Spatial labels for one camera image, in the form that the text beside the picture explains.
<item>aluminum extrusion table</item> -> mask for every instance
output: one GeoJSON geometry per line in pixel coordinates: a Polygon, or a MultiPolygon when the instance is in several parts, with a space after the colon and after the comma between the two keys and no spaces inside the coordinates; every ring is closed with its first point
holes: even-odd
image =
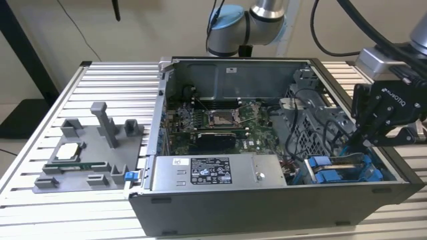
{"type": "MultiPolygon", "coordinates": [[[[352,96],[354,84],[370,83],[346,62],[323,62],[352,96]]],[[[7,239],[154,239],[146,237],[123,190],[34,194],[66,118],[96,125],[90,108],[106,101],[116,124],[136,119],[144,125],[139,166],[146,165],[147,141],[159,84],[155,62],[94,62],[80,66],[51,111],[0,180],[0,237],[7,239]]],[[[396,147],[427,182],[427,146],[396,147]]],[[[358,225],[320,229],[190,237],[192,240],[271,239],[383,240],[427,239],[427,187],[399,205],[383,206],[358,225]]]]}

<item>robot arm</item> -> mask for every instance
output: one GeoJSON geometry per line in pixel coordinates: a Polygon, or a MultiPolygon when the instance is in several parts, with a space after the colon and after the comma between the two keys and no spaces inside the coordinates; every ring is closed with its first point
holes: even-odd
{"type": "Polygon", "coordinates": [[[350,18],[376,47],[406,64],[392,65],[388,71],[398,77],[376,80],[372,85],[356,84],[351,116],[356,131],[347,146],[350,152],[364,152],[368,141],[375,146],[427,144],[422,121],[427,117],[427,64],[425,56],[427,14],[411,34],[412,52],[392,44],[364,20],[348,0],[338,0],[350,18]],[[403,126],[395,137],[388,132],[403,126]]]}
{"type": "Polygon", "coordinates": [[[284,1],[258,0],[248,11],[224,5],[211,18],[207,51],[212,56],[231,57],[240,46],[267,45],[284,32],[284,1]]]}
{"type": "Polygon", "coordinates": [[[348,140],[348,150],[363,152],[366,140],[384,147],[426,144],[426,138],[419,137],[418,131],[423,131],[418,120],[423,121],[427,114],[426,94],[427,81],[418,77],[379,80],[372,85],[356,84],[351,107],[356,131],[348,140]],[[395,137],[387,137],[395,126],[404,127],[395,137]]]}

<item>floor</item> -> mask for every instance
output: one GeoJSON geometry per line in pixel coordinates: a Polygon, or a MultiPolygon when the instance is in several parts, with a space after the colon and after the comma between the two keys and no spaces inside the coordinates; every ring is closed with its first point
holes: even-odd
{"type": "MultiPolygon", "coordinates": [[[[18,104],[0,104],[0,123],[7,119],[10,113],[14,111],[18,104]]],[[[0,138],[0,149],[7,150],[15,154],[20,152],[27,139],[3,139],[0,138]]],[[[0,151],[0,177],[8,170],[11,163],[15,160],[15,156],[0,151]]]]}

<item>motherboard component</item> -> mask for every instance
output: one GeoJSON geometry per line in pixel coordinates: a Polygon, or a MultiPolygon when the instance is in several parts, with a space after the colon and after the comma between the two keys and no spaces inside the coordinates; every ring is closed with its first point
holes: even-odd
{"type": "Polygon", "coordinates": [[[383,174],[372,164],[368,155],[354,153],[348,156],[314,156],[294,178],[292,185],[380,182],[383,174]]]}
{"type": "Polygon", "coordinates": [[[199,133],[195,139],[195,145],[199,150],[223,150],[231,149],[236,146],[235,133],[216,133],[204,132],[199,133]]]}

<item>cable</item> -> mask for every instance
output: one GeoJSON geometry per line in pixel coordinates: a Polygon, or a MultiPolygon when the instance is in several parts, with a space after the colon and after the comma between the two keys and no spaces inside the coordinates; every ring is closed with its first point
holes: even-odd
{"type": "Polygon", "coordinates": [[[311,15],[310,15],[310,31],[311,31],[311,36],[312,36],[312,40],[314,40],[315,45],[322,50],[322,52],[324,52],[327,55],[330,55],[332,57],[348,57],[348,56],[359,55],[359,51],[347,52],[347,53],[335,53],[335,52],[328,51],[322,46],[319,39],[318,39],[318,36],[316,36],[316,32],[315,32],[315,13],[316,13],[318,4],[319,4],[319,0],[315,0],[314,5],[312,5],[312,9],[311,9],[311,15]]]}
{"type": "Polygon", "coordinates": [[[303,91],[303,90],[308,90],[308,91],[314,91],[316,94],[319,94],[319,96],[322,97],[322,92],[318,92],[318,90],[316,89],[314,89],[314,88],[300,88],[300,89],[298,89],[298,91],[295,92],[295,94],[294,94],[294,96],[296,97],[296,94],[299,94],[299,92],[300,91],[303,91]]]}
{"type": "Polygon", "coordinates": [[[348,0],[338,0],[338,3],[368,38],[384,49],[386,52],[388,52],[394,57],[402,59],[423,79],[427,79],[426,65],[422,61],[412,58],[411,55],[402,51],[394,43],[384,38],[360,15],[358,9],[348,0]]]}
{"type": "Polygon", "coordinates": [[[290,134],[286,138],[286,142],[284,142],[284,150],[292,159],[298,160],[299,162],[303,162],[303,159],[290,151],[290,141],[291,141],[291,137],[294,135],[296,125],[298,125],[298,120],[299,120],[299,107],[296,105],[295,98],[294,98],[294,109],[295,109],[294,110],[294,121],[292,121],[292,126],[291,126],[291,132],[290,132],[290,134]]]}
{"type": "Polygon", "coordinates": [[[14,153],[14,152],[11,152],[11,151],[8,151],[8,150],[4,150],[4,149],[2,149],[2,148],[0,148],[0,152],[4,152],[4,153],[11,154],[11,155],[14,155],[14,156],[18,156],[16,153],[14,153]]]}
{"type": "Polygon", "coordinates": [[[87,46],[88,46],[88,48],[92,50],[92,52],[95,53],[95,55],[96,55],[96,57],[98,57],[99,61],[102,62],[103,60],[102,60],[102,58],[100,58],[99,54],[96,53],[96,51],[94,50],[94,48],[91,47],[91,45],[90,45],[90,43],[88,43],[88,41],[87,41],[87,38],[86,38],[86,36],[84,36],[84,34],[83,34],[83,32],[82,32],[82,30],[80,30],[80,28],[79,28],[79,26],[78,26],[78,24],[76,24],[75,20],[74,20],[74,19],[72,19],[72,17],[70,16],[70,14],[68,14],[68,12],[67,12],[67,10],[66,10],[66,8],[64,8],[64,6],[63,6],[63,4],[62,4],[60,0],[56,0],[56,2],[59,3],[60,8],[63,9],[63,11],[64,11],[66,15],[68,16],[68,18],[70,18],[70,20],[71,20],[72,24],[74,24],[74,25],[75,25],[75,27],[78,28],[78,31],[79,31],[79,33],[80,33],[80,35],[82,35],[82,37],[83,37],[83,40],[84,40],[86,45],[87,45],[87,46]]]}
{"type": "Polygon", "coordinates": [[[212,11],[211,11],[211,14],[210,14],[210,19],[208,19],[208,24],[207,24],[206,51],[208,51],[208,39],[210,39],[210,36],[211,36],[212,28],[214,28],[214,25],[216,24],[216,21],[219,20],[219,16],[220,16],[220,13],[222,13],[222,8],[223,8],[224,2],[226,2],[226,0],[222,0],[222,2],[219,4],[219,7],[218,7],[218,10],[216,10],[216,12],[215,12],[215,14],[212,16],[212,13],[214,13],[214,10],[215,10],[216,1],[218,0],[215,0],[215,2],[214,2],[214,7],[212,7],[212,11]]]}
{"type": "Polygon", "coordinates": [[[218,1],[218,0],[214,1],[214,6],[212,6],[211,14],[208,15],[206,34],[210,33],[210,29],[211,29],[211,19],[212,19],[212,14],[214,14],[215,6],[216,6],[216,1],[218,1]]]}

